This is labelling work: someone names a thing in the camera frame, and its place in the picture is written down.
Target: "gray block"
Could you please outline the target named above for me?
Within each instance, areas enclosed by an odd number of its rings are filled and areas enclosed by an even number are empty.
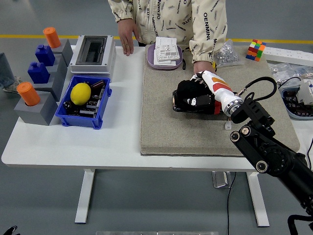
[[[72,59],[73,56],[73,50],[72,47],[70,46],[69,43],[69,39],[65,39],[65,38],[60,38],[60,42],[61,45],[57,48],[51,48],[53,54],[62,54],[64,61],[67,65],[67,67],[69,66],[70,60]]]
[[[50,92],[56,102],[60,101],[64,85],[64,77],[60,73],[52,72],[48,83],[32,84],[35,90]]]
[[[21,98],[15,106],[15,112],[25,123],[49,126],[58,108],[50,92],[37,92],[40,102],[34,106],[27,106]]]
[[[48,73],[57,73],[57,77],[62,78],[65,80],[67,76],[67,65],[64,61],[64,58],[60,54],[55,54],[55,61],[53,66],[46,66],[46,69],[48,70]]]

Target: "yellow floor line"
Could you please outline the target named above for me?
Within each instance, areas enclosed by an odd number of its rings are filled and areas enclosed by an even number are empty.
[[[0,38],[21,38],[21,39],[36,39],[45,38],[44,35],[26,35],[26,34],[0,34]],[[59,38],[77,39],[76,35],[59,35]],[[118,36],[113,37],[115,40],[119,40]],[[232,38],[233,42],[249,43],[253,38]],[[282,44],[313,44],[313,40],[280,40],[280,39],[257,39],[265,43],[282,43]]]

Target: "sleeve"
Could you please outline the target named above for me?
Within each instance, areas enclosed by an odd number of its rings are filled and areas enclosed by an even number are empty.
[[[115,21],[133,19],[133,0],[108,0]]]
[[[226,0],[194,0],[192,4],[194,38],[189,47],[192,63],[209,61],[224,45],[227,34]]]

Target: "orange cylinder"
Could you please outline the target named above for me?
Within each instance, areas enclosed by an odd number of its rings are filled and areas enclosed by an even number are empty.
[[[51,48],[57,48],[61,45],[59,36],[54,27],[47,27],[44,29],[45,38]]]
[[[22,82],[17,86],[16,90],[21,95],[26,105],[34,106],[39,103],[40,97],[31,83]]]

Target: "floor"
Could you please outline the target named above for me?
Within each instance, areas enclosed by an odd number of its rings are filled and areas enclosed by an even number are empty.
[[[312,40],[313,1],[281,2],[227,1],[227,37]],[[36,46],[43,43],[34,35],[42,35],[45,27],[55,27],[59,35],[118,36],[105,0],[1,0],[0,20],[0,51],[5,52],[14,75],[24,81],[30,80],[27,68],[36,60]],[[312,43],[268,46],[313,52]],[[16,94],[0,92],[0,154],[18,118],[13,109],[19,99]],[[15,168],[0,162],[0,233],[17,225],[22,235],[94,235],[97,231],[227,234],[228,190],[213,188],[211,172],[98,170],[88,220],[81,225],[74,220],[83,175],[78,169]],[[259,180],[270,227],[257,227],[246,175],[237,173],[229,201],[230,234],[289,234],[288,216],[305,212],[276,178],[260,175]],[[296,224],[300,235],[311,233],[307,222]]]

